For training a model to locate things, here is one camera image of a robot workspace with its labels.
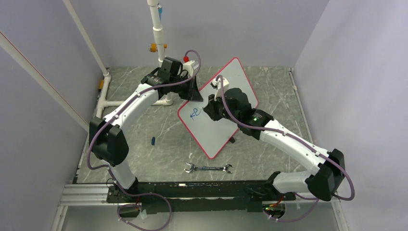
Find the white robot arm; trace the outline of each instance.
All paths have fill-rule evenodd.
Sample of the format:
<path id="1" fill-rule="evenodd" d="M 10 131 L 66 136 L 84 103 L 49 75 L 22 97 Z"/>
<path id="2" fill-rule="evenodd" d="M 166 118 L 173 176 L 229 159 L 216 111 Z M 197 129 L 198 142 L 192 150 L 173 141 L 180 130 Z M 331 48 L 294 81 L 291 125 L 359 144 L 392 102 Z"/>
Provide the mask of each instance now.
<path id="1" fill-rule="evenodd" d="M 110 169 L 115 179 L 130 194 L 137 193 L 138 180 L 130 170 L 126 156 L 129 151 L 125 136 L 128 128 L 137 120 L 149 106 L 169 92 L 178 93 L 180 98 L 192 101 L 203 101 L 195 78 L 183 83 L 188 77 L 193 76 L 199 67 L 197 61 L 191 60 L 184 64 L 180 61 L 166 57 L 160 68 L 154 69 L 146 75 L 141 84 L 118 108 L 106 115 L 103 119 L 94 117 L 89 123 L 89 141 L 94 139 L 97 132 L 105 126 L 97 136 L 92 146 L 96 157 L 104 162 Z"/>
<path id="2" fill-rule="evenodd" d="M 128 144 L 125 134 L 130 125 L 150 105 L 169 92 L 178 93 L 182 99 L 203 101 L 195 79 L 175 87 L 147 89 L 168 82 L 180 82 L 187 76 L 191 76 L 195 67 L 197 67 L 195 61 L 182 64 L 180 61 L 165 58 L 162 67 L 145 76 L 132 95 L 115 111 L 106 115 L 104 120 L 97 117 L 91 120 L 90 140 L 102 126 L 105 126 L 103 132 L 97 137 L 92 151 L 109 167 L 115 179 L 127 193 L 138 193 L 138 180 L 126 161 Z M 227 88 L 228 81 L 224 78 L 223 80 L 223 87 Z M 274 172 L 265 183 L 267 193 L 280 197 L 288 192 L 310 192 L 318 199 L 331 200 L 344 175 L 339 168 L 328 162 L 327 158 L 344 168 L 343 154 L 336 149 L 328 152 L 326 149 L 314 146 L 289 131 L 268 113 L 252 108 L 246 94 L 239 88 L 229 89 L 222 94 L 221 91 L 224 88 L 220 84 L 219 79 L 212 81 L 211 85 L 217 91 L 215 95 L 209 96 L 208 105 L 204 108 L 204 112 L 212 120 L 217 121 L 222 118 L 232 120 L 238 124 L 244 134 L 281 149 L 306 168 L 303 172 Z"/>
<path id="3" fill-rule="evenodd" d="M 343 153 L 337 149 L 329 152 L 317 147 L 285 128 L 273 116 L 252 108 L 246 94 L 239 88 L 228 89 L 229 84 L 224 77 L 215 78 L 211 85 L 217 91 L 208 97 L 204 112 L 212 120 L 225 118 L 237 123 L 244 134 L 281 149 L 306 168 L 303 172 L 274 172 L 265 184 L 268 193 L 276 196 L 288 192 L 312 193 L 318 199 L 331 200 L 344 175 L 327 159 L 344 169 Z M 224 95 L 219 93 L 225 88 L 228 90 Z"/>

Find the lavender wall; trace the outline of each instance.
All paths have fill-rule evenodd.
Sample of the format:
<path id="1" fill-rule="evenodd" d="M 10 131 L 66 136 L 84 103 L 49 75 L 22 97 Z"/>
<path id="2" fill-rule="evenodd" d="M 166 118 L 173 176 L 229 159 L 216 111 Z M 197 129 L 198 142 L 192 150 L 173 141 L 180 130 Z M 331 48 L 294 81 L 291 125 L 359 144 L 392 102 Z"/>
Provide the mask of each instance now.
<path id="1" fill-rule="evenodd" d="M 295 66 L 315 143 L 343 151 L 356 186 L 350 230 L 408 226 L 407 31 L 406 0 L 331 0 Z"/>
<path id="2" fill-rule="evenodd" d="M 6 0 L 0 30 L 86 120 L 102 78 L 62 1 Z M 0 48 L 0 227 L 50 230 L 87 133 Z"/>
<path id="3" fill-rule="evenodd" d="M 204 65 L 294 66 L 329 0 L 163 0 L 166 54 L 196 49 Z M 156 65 L 146 0 L 72 0 L 109 66 Z"/>

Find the open-end wrench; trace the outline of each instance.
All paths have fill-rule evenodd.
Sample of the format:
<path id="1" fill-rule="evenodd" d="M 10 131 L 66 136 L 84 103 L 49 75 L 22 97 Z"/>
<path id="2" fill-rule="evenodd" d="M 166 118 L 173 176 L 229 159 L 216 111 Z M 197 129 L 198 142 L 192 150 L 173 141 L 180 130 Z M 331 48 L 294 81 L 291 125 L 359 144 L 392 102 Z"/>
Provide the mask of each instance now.
<path id="1" fill-rule="evenodd" d="M 187 173 L 191 173 L 193 171 L 197 170 L 218 170 L 218 171 L 224 171 L 226 173 L 232 173 L 228 170 L 229 167 L 233 167 L 232 165 L 225 165 L 224 167 L 207 167 L 207 166 L 195 166 L 192 163 L 186 163 L 187 165 L 190 165 L 190 169 L 184 169 Z"/>

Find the blue writing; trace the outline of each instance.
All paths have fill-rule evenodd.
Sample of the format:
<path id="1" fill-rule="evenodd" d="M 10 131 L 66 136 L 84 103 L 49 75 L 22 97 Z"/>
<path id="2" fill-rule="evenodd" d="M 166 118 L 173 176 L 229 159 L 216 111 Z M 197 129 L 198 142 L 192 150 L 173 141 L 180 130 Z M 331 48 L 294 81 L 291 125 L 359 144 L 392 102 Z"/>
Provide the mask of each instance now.
<path id="1" fill-rule="evenodd" d="M 192 120 L 194 120 L 194 116 L 198 116 L 200 113 L 201 113 L 201 109 L 200 110 L 198 110 L 198 108 L 194 108 L 193 110 L 193 113 L 191 113 L 190 114 L 190 118 L 192 119 Z"/>
<path id="2" fill-rule="evenodd" d="M 198 116 L 198 115 L 201 113 L 201 110 L 200 110 L 200 112 L 197 114 L 197 111 L 198 111 L 197 108 L 194 108 L 193 111 L 194 111 L 194 114 L 195 114 L 196 116 Z"/>

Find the gray marble floor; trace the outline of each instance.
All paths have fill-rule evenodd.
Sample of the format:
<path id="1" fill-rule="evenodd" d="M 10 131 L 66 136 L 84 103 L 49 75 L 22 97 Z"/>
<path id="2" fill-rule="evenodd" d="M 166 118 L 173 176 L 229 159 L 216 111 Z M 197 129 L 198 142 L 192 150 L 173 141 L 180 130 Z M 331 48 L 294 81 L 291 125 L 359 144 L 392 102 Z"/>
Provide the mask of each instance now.
<path id="1" fill-rule="evenodd" d="M 199 86 L 221 67 L 202 67 Z M 111 68 L 112 82 L 107 99 L 125 100 L 153 67 Z M 300 107 L 286 67 L 249 66 L 245 71 L 259 100 L 259 109 L 272 114 L 281 124 L 297 135 L 308 139 Z M 218 156 L 210 160 L 200 149 L 177 117 L 177 110 L 185 102 L 172 94 L 172 106 L 151 106 L 129 129 L 127 160 L 139 181 L 202 181 L 202 180 L 265 180 L 274 171 L 297 172 L 304 168 L 279 149 L 238 132 L 236 142 L 228 143 Z M 104 115 L 114 108 L 106 108 Z M 232 174 L 222 171 L 186 173 L 186 162 L 200 166 L 231 164 Z M 99 165 L 92 155 L 91 164 Z M 105 182 L 106 169 L 90 171 L 85 159 L 78 176 L 79 183 Z"/>

